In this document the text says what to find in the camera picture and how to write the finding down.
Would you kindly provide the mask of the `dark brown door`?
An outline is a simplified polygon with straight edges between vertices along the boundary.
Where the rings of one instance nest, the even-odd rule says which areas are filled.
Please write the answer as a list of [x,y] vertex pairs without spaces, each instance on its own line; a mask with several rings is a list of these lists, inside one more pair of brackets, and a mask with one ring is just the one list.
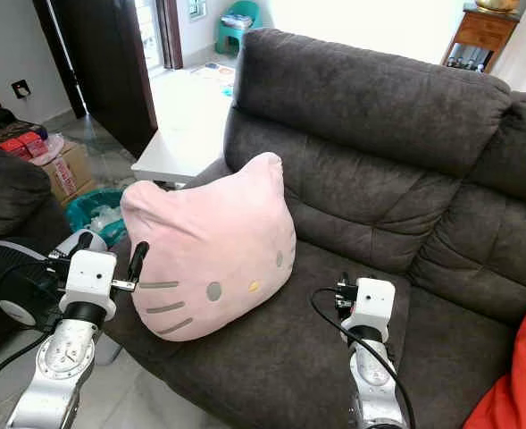
[[31,0],[76,117],[139,158],[156,132],[133,0]]

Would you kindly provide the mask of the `golden vase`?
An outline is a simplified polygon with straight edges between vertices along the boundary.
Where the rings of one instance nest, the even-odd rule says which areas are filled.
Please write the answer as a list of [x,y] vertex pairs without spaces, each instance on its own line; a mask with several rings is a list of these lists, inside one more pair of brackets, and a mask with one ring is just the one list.
[[512,15],[520,8],[522,0],[473,0],[479,11]]

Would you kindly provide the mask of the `red cushion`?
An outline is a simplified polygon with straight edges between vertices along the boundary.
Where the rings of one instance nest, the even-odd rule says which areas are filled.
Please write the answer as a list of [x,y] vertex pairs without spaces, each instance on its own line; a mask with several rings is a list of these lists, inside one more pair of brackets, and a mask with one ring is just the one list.
[[488,390],[463,429],[526,429],[526,315],[515,338],[511,371]]

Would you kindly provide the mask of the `teal plastic basket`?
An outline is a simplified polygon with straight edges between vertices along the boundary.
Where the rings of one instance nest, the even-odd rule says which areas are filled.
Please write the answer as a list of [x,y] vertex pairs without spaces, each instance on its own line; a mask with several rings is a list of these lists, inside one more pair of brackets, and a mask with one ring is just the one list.
[[128,236],[122,217],[123,189],[92,189],[67,205],[65,216],[73,231],[88,229],[108,247]]

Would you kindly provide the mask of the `white side table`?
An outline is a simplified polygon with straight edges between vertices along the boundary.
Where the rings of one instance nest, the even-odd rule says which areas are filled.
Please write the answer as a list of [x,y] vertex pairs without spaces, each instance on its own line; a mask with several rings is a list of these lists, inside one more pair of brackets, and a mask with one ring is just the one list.
[[153,78],[151,89],[159,130],[131,171],[138,180],[189,182],[222,154],[231,97],[218,80],[186,70]]

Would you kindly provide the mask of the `red packets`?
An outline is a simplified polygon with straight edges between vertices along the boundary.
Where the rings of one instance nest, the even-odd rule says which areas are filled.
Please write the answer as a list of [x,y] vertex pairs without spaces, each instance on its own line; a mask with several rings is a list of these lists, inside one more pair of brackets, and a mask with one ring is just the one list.
[[37,132],[23,132],[16,138],[2,140],[0,148],[10,155],[18,156],[23,160],[31,160],[44,156],[49,152],[45,139]]

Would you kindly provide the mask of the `grey-brown fabric sofa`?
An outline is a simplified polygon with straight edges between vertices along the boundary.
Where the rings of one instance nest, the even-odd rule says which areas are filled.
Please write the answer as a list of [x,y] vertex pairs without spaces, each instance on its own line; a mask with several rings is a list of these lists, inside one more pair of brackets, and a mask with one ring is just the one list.
[[526,315],[526,91],[492,75],[254,29],[206,184],[273,152],[294,272],[193,341],[157,338],[131,299],[104,327],[146,371],[227,425],[348,429],[353,383],[313,291],[393,282],[389,324],[417,429],[462,429],[509,371]]

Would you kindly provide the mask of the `pink cat face pillow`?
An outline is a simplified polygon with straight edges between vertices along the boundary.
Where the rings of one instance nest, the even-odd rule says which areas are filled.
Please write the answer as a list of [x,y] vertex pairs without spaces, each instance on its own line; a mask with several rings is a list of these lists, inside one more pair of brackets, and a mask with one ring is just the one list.
[[282,160],[271,152],[192,189],[127,187],[125,229],[149,246],[132,293],[141,323],[166,341],[192,341],[273,297],[296,254],[284,191]]

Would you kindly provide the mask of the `patterned floor mat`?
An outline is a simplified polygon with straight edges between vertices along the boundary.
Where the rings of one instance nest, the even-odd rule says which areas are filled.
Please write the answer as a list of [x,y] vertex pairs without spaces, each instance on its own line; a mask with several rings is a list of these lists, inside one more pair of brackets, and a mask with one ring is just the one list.
[[232,90],[237,81],[237,70],[234,66],[221,63],[208,62],[190,71],[195,77],[210,80],[217,83],[221,88]]

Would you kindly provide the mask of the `stack of papers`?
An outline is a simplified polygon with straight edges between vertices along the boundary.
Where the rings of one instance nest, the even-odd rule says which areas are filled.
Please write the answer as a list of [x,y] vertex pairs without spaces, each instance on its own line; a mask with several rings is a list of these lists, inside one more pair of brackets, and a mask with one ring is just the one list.
[[254,24],[255,18],[247,13],[224,13],[219,20],[225,28],[249,29]]

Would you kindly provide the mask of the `brown door leaf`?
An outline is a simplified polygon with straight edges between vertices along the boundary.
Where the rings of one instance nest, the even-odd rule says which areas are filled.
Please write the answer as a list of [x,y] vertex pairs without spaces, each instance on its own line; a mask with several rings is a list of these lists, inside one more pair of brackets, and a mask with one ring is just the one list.
[[180,70],[184,62],[182,62],[178,1],[154,0],[154,3],[159,20],[163,66],[170,70]]

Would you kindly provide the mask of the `cardboard box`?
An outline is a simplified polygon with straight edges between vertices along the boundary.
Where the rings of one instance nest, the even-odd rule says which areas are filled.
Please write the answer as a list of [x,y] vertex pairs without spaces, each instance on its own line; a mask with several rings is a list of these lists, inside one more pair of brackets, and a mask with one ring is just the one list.
[[52,195],[60,205],[67,206],[75,197],[96,187],[83,144],[54,136],[47,145],[49,154],[34,158],[31,163],[46,172]]

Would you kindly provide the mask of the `brown wooden cabinet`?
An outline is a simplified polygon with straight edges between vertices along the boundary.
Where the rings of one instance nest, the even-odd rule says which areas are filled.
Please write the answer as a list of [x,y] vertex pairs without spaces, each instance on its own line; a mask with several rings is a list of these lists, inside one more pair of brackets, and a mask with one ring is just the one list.
[[521,17],[522,13],[516,9],[489,11],[468,1],[463,4],[463,17],[441,57],[442,64],[447,68],[490,74]]

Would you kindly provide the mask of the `teal plastic chair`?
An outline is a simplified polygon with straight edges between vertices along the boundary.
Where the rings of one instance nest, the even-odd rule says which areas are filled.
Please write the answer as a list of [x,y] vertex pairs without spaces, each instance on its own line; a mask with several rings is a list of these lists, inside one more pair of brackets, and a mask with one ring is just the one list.
[[238,52],[243,46],[243,37],[250,29],[258,28],[260,21],[260,5],[254,0],[238,0],[231,4],[221,15],[225,13],[242,13],[242,15],[250,15],[255,18],[254,24],[249,29],[229,29],[221,25],[221,16],[216,26],[216,42],[214,42],[214,49],[216,53],[222,55],[231,55],[231,50],[234,54]]

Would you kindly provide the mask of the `grey and black table fan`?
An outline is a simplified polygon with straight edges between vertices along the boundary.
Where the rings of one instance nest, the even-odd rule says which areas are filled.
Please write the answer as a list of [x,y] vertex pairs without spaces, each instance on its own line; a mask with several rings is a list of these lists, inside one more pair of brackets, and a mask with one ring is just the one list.
[[[73,257],[79,231],[50,253]],[[111,252],[98,234],[89,250]],[[0,240],[0,311],[19,325],[45,333],[39,346],[39,371],[62,379],[87,371],[94,364],[100,327],[114,317],[116,304],[103,309],[76,302],[61,310],[65,290],[57,289],[49,274],[50,253],[38,252],[25,242]]]

